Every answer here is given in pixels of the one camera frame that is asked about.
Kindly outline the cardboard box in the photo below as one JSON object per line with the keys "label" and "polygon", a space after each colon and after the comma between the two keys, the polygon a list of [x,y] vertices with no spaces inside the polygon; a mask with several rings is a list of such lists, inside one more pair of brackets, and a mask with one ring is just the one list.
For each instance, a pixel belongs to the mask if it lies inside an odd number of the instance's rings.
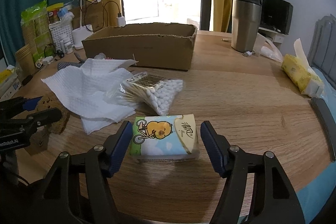
{"label": "cardboard box", "polygon": [[140,67],[188,71],[197,28],[192,24],[139,23],[106,27],[83,40],[86,57],[133,59]]}

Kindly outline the brown cork sponge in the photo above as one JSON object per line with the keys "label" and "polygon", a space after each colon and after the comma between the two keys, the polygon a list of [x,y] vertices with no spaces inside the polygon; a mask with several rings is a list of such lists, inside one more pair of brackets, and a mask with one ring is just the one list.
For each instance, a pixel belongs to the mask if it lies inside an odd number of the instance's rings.
{"label": "brown cork sponge", "polygon": [[31,156],[45,151],[48,148],[49,136],[51,134],[60,135],[64,131],[70,118],[70,111],[62,105],[53,92],[48,92],[37,103],[35,112],[37,113],[51,109],[58,109],[61,114],[50,113],[53,122],[39,127],[37,132],[30,137],[31,144],[26,147],[25,150]]}

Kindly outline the yellow tissue pack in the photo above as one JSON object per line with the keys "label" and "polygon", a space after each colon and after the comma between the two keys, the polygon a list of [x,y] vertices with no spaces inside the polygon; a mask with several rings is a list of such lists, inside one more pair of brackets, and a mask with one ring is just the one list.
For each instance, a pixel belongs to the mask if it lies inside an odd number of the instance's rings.
{"label": "yellow tissue pack", "polygon": [[310,98],[319,98],[324,91],[325,84],[309,65],[302,47],[301,39],[293,43],[295,56],[286,54],[283,57],[282,69],[298,87],[301,94]]}

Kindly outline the green snack bag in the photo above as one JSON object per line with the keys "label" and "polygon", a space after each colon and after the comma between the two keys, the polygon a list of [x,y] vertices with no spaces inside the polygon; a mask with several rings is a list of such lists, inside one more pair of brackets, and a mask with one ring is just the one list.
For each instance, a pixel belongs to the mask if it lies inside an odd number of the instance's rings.
{"label": "green snack bag", "polygon": [[29,46],[33,61],[45,58],[47,47],[52,44],[47,1],[43,0],[21,12],[21,29],[25,45]]}

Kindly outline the white perforated basket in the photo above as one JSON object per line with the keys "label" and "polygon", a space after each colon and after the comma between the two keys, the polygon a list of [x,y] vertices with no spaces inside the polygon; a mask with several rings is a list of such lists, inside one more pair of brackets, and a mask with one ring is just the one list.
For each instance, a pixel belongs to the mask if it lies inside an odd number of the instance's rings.
{"label": "white perforated basket", "polygon": [[56,50],[61,50],[61,41],[67,37],[71,44],[74,44],[74,40],[72,37],[72,23],[62,24],[61,21],[49,24],[49,30],[51,33],[52,41]]}

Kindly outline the clear plastic bag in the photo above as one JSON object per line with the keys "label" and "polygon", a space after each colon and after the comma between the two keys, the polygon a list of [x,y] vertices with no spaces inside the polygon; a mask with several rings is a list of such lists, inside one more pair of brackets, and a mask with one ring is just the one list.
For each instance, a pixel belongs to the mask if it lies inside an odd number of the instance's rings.
{"label": "clear plastic bag", "polygon": [[283,62],[283,55],[280,50],[273,44],[270,39],[262,36],[261,34],[257,34],[256,36],[253,51],[256,56],[262,55],[273,61],[277,61],[279,63]]}

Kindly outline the cotton swab bag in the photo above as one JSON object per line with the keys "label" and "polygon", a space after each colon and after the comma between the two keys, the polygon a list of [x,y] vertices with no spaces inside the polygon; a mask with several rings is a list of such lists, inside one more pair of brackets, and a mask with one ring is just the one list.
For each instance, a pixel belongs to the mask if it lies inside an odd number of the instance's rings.
{"label": "cotton swab bag", "polygon": [[175,96],[182,91],[183,85],[181,79],[167,79],[140,72],[107,91],[104,100],[133,108],[144,103],[158,115],[165,116],[169,113]]}

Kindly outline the paper cup stack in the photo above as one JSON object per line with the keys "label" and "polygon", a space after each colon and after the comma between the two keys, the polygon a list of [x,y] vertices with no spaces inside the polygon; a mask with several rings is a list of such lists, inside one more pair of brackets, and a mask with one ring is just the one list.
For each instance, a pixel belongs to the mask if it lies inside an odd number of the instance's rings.
{"label": "paper cup stack", "polygon": [[35,64],[29,45],[25,45],[16,51],[15,57],[25,76],[34,74]]}

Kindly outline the black monitor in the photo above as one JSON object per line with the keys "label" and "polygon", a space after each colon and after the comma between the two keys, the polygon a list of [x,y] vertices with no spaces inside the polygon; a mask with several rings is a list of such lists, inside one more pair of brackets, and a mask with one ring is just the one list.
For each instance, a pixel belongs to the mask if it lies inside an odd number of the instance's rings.
{"label": "black monitor", "polygon": [[289,34],[293,5],[284,0],[262,0],[260,27]]}

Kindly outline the white paper towel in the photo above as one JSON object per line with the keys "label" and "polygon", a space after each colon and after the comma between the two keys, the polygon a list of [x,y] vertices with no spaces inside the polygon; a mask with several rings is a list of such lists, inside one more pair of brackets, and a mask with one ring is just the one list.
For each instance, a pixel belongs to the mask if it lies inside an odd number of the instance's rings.
{"label": "white paper towel", "polygon": [[127,68],[135,60],[88,58],[81,67],[67,66],[42,79],[62,105],[81,118],[89,135],[135,114],[135,108],[104,100],[106,92],[131,76]]}

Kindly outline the cartoon tissue pack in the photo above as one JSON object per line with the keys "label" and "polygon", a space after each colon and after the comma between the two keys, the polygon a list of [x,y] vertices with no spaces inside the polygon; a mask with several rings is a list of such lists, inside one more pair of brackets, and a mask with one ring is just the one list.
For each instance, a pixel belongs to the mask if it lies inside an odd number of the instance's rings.
{"label": "cartoon tissue pack", "polygon": [[199,158],[193,114],[136,117],[130,155],[142,161],[188,161]]}

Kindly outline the steel travel tumbler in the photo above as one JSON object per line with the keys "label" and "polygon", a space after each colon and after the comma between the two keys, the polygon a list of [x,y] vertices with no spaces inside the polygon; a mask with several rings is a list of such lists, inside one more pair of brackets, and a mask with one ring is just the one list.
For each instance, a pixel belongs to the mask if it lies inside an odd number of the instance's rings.
{"label": "steel travel tumbler", "polygon": [[259,0],[233,0],[231,47],[238,52],[252,51],[261,18]]}

